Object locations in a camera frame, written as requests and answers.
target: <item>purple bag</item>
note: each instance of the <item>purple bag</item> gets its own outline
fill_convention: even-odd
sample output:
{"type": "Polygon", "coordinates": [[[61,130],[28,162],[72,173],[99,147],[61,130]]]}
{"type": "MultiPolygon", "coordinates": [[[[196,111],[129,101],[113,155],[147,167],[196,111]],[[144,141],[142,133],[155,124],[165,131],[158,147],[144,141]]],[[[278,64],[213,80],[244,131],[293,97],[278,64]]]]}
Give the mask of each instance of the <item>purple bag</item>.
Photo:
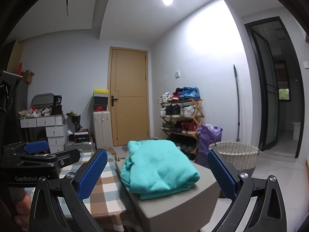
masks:
{"type": "Polygon", "coordinates": [[[200,131],[197,164],[209,168],[207,163],[208,146],[221,141],[223,129],[218,126],[202,124],[197,130],[200,131]]]}

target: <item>laundry basket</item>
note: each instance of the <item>laundry basket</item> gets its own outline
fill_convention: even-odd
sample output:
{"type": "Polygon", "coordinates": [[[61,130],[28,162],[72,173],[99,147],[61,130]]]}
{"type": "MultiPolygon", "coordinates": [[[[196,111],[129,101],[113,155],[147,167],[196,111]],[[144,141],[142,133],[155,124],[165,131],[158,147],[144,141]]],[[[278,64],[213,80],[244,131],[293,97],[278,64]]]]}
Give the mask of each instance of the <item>laundry basket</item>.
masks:
{"type": "Polygon", "coordinates": [[[210,149],[216,149],[227,162],[241,173],[246,172],[252,176],[256,166],[259,149],[240,142],[223,141],[209,145],[210,149]]]}

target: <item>ceiling light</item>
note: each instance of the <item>ceiling light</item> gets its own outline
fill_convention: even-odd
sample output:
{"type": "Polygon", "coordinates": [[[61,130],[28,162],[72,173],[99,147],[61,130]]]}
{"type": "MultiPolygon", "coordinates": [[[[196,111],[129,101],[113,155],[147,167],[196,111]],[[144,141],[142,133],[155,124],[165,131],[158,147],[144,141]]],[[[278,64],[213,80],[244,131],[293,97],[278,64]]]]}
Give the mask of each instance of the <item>ceiling light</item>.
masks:
{"type": "Polygon", "coordinates": [[[173,3],[173,0],[162,0],[166,6],[169,6],[173,3]]]}

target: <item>human hand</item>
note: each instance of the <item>human hand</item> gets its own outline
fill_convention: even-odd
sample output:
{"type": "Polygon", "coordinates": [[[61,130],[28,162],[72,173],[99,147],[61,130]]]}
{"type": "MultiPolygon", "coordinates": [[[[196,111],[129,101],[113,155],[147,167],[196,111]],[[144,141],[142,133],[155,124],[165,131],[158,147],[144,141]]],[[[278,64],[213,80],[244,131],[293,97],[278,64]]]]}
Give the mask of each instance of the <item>human hand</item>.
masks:
{"type": "Polygon", "coordinates": [[[24,192],[24,199],[19,201],[15,205],[16,211],[18,215],[14,217],[15,222],[21,229],[25,232],[29,231],[29,218],[30,218],[30,208],[31,208],[31,197],[25,191],[24,192]]]}

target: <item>logo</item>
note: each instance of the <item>logo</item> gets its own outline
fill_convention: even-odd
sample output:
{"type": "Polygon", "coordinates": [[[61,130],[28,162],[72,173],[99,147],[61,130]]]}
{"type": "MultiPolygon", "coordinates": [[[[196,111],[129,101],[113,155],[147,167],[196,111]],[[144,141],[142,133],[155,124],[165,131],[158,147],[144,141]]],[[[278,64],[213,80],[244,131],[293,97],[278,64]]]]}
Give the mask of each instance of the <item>logo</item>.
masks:
{"type": "Polygon", "coordinates": [[[15,177],[15,180],[16,181],[38,181],[39,179],[38,179],[38,177],[37,176],[35,176],[35,177],[27,177],[27,176],[25,176],[25,177],[20,177],[20,178],[18,178],[18,177],[15,177]]]}

